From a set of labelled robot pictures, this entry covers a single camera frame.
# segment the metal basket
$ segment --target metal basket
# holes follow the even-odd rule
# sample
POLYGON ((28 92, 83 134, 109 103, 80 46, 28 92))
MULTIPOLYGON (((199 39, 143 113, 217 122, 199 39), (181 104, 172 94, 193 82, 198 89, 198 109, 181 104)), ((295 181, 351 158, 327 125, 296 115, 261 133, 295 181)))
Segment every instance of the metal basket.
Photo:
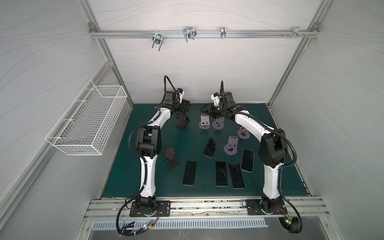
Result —
POLYGON ((127 99, 122 86, 90 83, 45 138, 67 155, 101 155, 127 99))

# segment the phone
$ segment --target phone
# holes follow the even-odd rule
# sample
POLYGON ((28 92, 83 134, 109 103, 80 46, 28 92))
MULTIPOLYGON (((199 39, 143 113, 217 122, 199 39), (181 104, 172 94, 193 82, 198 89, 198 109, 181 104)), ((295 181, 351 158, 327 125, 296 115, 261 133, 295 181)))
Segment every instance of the phone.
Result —
POLYGON ((210 137, 207 142, 207 145, 204 148, 203 155, 213 158, 218 146, 218 142, 219 140, 217 138, 210 137))
POLYGON ((197 162, 196 161, 186 161, 184 176, 183 176, 183 185, 194 186, 196 179, 196 169, 197 162))
POLYGON ((255 152, 249 149, 243 150, 243 155, 241 157, 241 169, 246 172, 253 171, 253 159, 255 157, 255 152))
POLYGON ((232 187, 235 189, 245 188, 243 174, 239 163, 228 164, 229 174, 231 175, 232 187))
POLYGON ((216 176, 216 186, 218 187, 228 186, 227 162, 224 162, 224 161, 215 162, 215 176, 216 176))

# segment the smartphone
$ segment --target smartphone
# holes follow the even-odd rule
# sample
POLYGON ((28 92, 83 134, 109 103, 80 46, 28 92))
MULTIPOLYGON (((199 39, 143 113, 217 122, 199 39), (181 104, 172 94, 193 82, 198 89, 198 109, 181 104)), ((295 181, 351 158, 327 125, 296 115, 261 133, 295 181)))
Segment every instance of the smartphone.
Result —
POLYGON ((243 179, 243 174, 240 169, 240 164, 237 162, 230 163, 228 164, 228 168, 229 168, 229 174, 231 176, 232 187, 235 189, 245 188, 245 183, 243 179))
POLYGON ((216 176, 216 186, 218 187, 228 186, 227 162, 224 162, 224 161, 215 162, 215 176, 216 176))
POLYGON ((184 176, 183 176, 183 185, 194 186, 196 179, 196 169, 197 162, 196 161, 186 161, 184 176))
POLYGON ((255 157, 255 152, 249 149, 243 150, 243 155, 241 157, 241 169, 246 172, 253 171, 253 159, 255 157))
POLYGON ((207 142, 207 145, 204 148, 203 155, 213 158, 218 146, 218 142, 219 140, 217 138, 210 137, 207 142))

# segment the wire mesh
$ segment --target wire mesh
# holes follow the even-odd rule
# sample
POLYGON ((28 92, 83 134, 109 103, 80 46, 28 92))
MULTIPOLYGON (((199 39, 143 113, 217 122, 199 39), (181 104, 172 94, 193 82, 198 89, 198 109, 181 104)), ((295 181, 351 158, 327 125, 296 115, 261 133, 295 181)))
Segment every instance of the wire mesh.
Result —
POLYGON ((72 117, 63 119, 60 134, 46 140, 67 155, 101 155, 126 98, 122 86, 94 86, 72 117))

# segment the green mat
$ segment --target green mat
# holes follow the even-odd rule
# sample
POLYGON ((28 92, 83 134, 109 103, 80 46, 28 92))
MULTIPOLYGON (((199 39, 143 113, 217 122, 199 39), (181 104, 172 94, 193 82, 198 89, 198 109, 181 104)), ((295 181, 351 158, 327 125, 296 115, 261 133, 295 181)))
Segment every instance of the green mat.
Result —
MULTIPOLYGON (((265 124, 276 127, 270 112, 265 104, 241 104, 252 115, 265 124)), ((112 166, 103 197, 132 197, 140 187, 140 160, 128 148, 128 137, 132 129, 137 125, 150 120, 156 110, 157 104, 135 104, 125 129, 116 159, 112 166)), ((208 130, 202 130, 198 124, 199 109, 204 104, 192 104, 188 116, 190 122, 181 130, 175 127, 178 119, 176 114, 165 123, 161 129, 162 149, 156 162, 155 184, 158 197, 208 197, 208 196, 260 196, 264 186, 264 168, 258 157, 259 141, 251 135, 249 139, 239 138, 237 153, 229 156, 224 152, 224 145, 229 136, 237 136, 240 125, 225 119, 224 128, 216 130, 210 126, 208 130), (214 157, 208 158, 203 155, 203 149, 209 139, 214 137, 220 140, 214 157), (170 171, 163 150, 173 147, 181 166, 170 171), (243 149, 251 149, 255 152, 253 172, 243 172, 245 188, 234 189, 228 176, 228 187, 218 187, 215 184, 215 161, 226 161, 228 163, 241 163, 243 149), (185 162, 187 160, 197 161, 197 173, 193 187, 182 184, 185 162)), ((132 145, 136 144, 136 134, 132 138, 132 145)), ((308 193, 300 179, 295 167, 283 169, 281 188, 286 196, 307 196, 308 193)))

